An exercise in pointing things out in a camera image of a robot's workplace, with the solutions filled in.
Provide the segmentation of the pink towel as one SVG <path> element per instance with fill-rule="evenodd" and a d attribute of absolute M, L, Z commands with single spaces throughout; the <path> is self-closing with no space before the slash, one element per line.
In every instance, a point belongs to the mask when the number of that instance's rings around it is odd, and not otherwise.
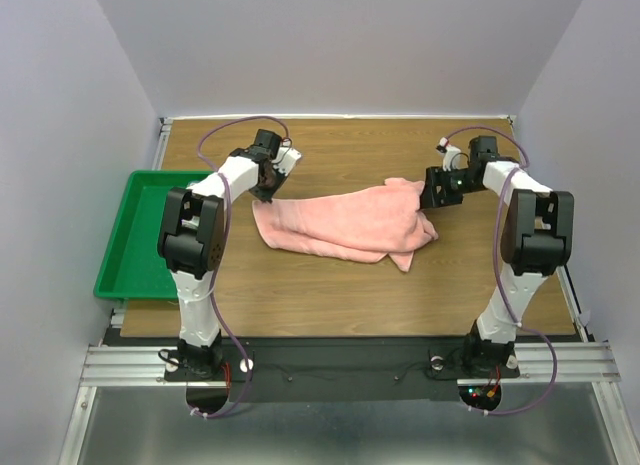
<path fill-rule="evenodd" d="M 272 249 L 373 264 L 390 258 L 402 272 L 439 235 L 419 209 L 422 181 L 388 178 L 357 192 L 309 199 L 255 200 L 259 235 Z"/>

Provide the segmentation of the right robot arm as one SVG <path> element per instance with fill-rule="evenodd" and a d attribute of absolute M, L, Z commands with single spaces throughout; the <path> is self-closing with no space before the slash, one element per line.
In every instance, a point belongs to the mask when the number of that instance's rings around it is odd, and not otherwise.
<path fill-rule="evenodd" d="M 444 137 L 439 167 L 426 170 L 424 210 L 459 205 L 465 195 L 490 190 L 499 198 L 493 232 L 496 289 L 460 351 L 464 371 L 514 370 L 514 345 L 524 314 L 541 285 L 571 256 L 574 197 L 533 179 L 525 158 L 500 154 L 493 136 L 477 136 L 462 151 Z"/>

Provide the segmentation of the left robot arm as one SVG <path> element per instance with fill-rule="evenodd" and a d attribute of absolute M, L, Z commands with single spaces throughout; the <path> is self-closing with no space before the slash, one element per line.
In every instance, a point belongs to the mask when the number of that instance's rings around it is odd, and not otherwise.
<path fill-rule="evenodd" d="M 161 357 L 175 370 L 210 380 L 224 369 L 212 299 L 232 204 L 246 192 L 271 201 L 300 158 L 288 136 L 260 129 L 251 145 L 233 150 L 206 178 L 168 192 L 157 250 L 176 287 L 181 325 L 176 352 Z"/>

